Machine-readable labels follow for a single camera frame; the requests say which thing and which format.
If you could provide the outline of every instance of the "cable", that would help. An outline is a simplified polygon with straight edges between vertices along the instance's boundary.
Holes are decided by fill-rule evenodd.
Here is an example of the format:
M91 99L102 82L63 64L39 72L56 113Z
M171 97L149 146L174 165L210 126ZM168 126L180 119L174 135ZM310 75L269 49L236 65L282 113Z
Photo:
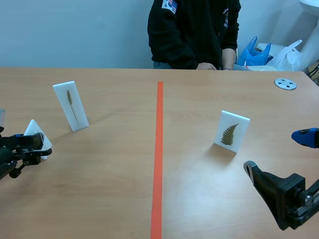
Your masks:
M310 71L308 74L307 74L307 76L310 76L314 71L318 71L318 69L319 69L319 64L312 70L312 71Z
M319 71L319 68L317 68L317 70L310 76L310 78L312 78L318 71Z

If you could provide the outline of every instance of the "red tape line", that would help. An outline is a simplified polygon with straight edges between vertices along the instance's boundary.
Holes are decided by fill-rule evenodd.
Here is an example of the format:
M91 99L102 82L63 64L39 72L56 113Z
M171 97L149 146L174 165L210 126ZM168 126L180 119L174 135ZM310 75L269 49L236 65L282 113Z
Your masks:
M161 239L163 186L163 82L158 82L151 239Z

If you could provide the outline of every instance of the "badge patch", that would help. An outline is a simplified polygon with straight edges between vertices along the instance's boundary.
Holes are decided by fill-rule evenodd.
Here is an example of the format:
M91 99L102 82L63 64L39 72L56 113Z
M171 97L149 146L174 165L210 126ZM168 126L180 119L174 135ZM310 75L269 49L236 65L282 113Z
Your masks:
M228 8L226 8L226 9L224 10L223 14L225 14L225 24L224 24L224 27L228 28L228 14L229 14Z
M177 2L175 2L174 0L163 0L163 4L161 7L163 9L168 9L175 14L177 11Z

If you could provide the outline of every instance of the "black hoodie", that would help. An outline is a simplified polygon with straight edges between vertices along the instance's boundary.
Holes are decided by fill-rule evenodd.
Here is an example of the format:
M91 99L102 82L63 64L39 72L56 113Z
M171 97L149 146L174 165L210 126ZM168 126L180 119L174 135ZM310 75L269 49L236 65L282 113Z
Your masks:
M154 0L148 24L152 60L176 69L221 67L222 50L237 48L239 0Z

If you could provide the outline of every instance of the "flag patch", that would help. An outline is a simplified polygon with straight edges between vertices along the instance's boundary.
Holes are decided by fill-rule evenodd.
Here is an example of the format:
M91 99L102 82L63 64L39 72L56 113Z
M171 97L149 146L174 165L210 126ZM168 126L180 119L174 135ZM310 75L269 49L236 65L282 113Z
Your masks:
M163 9L168 9L175 14L177 11L177 2L174 0L163 0L163 4L161 7Z

